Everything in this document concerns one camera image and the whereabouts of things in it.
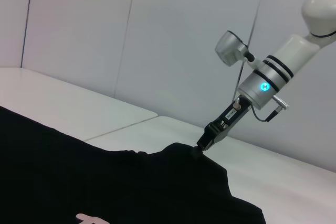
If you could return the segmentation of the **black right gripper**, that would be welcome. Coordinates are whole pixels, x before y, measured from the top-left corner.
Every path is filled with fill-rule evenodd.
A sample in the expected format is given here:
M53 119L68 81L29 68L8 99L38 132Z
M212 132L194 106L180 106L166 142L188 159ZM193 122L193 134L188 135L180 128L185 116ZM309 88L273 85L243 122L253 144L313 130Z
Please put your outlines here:
M196 143L196 151L204 152L214 144L222 141L234 125L249 111L250 102L244 97L238 97L240 108L234 106L234 102L207 128Z

